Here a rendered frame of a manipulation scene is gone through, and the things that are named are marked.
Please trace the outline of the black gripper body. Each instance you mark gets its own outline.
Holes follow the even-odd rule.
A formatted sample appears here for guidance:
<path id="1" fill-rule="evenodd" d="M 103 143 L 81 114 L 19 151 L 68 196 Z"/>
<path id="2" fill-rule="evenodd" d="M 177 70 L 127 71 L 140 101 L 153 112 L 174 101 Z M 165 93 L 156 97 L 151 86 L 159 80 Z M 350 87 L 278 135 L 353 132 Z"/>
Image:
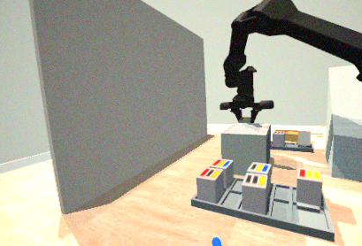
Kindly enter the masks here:
<path id="1" fill-rule="evenodd" d="M 251 90 L 251 94 L 253 95 L 254 88 L 253 86 L 243 86 L 238 87 L 237 92 L 247 93 L 247 90 Z M 252 110 L 261 110 L 261 109 L 273 109 L 274 108 L 274 101 L 273 100 L 262 100 L 259 103 L 253 103 L 252 105 L 248 105 L 247 108 L 252 108 Z M 228 110 L 231 111 L 238 111 L 240 108 L 234 108 L 233 102 L 224 102 L 220 104 L 221 110 Z"/>

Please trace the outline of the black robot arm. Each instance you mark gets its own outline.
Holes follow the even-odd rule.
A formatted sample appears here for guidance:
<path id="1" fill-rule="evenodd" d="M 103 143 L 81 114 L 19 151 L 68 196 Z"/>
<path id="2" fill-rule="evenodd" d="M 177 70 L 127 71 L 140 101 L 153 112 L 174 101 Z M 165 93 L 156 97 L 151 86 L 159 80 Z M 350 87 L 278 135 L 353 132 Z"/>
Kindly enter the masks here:
<path id="1" fill-rule="evenodd" d="M 231 24 L 229 55 L 224 61 L 225 83 L 229 88 L 253 86 L 253 66 L 244 54 L 248 35 L 288 35 L 328 54 L 352 63 L 362 82 L 362 33 L 301 12 L 291 0 L 263 0 L 242 12 Z M 240 70 L 240 71 L 239 71 Z"/>

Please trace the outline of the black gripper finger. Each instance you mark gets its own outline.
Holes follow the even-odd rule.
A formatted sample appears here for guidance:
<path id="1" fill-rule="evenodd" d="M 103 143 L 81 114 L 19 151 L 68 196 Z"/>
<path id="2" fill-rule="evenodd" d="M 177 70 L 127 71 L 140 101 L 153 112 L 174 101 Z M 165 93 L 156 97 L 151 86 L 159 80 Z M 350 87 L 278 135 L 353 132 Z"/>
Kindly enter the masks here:
<path id="1" fill-rule="evenodd" d="M 242 109 L 240 109 L 240 110 L 238 110 L 238 111 L 231 111 L 231 112 L 233 112 L 234 115 L 237 117 L 238 122 L 239 122 L 239 120 L 243 117 L 243 111 L 242 111 Z"/>
<path id="2" fill-rule="evenodd" d="M 254 120 L 255 120 L 255 118 L 256 118 L 259 111 L 262 111 L 262 109 L 261 110 L 251 110 L 250 111 L 250 113 L 251 113 L 251 122 L 250 123 L 254 123 Z"/>

